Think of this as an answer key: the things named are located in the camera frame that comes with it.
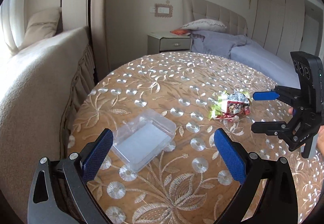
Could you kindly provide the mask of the person's right hand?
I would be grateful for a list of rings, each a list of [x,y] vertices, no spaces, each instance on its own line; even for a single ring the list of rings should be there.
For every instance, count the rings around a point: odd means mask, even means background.
[[[318,131],[317,149],[324,155],[324,126],[322,125]]]

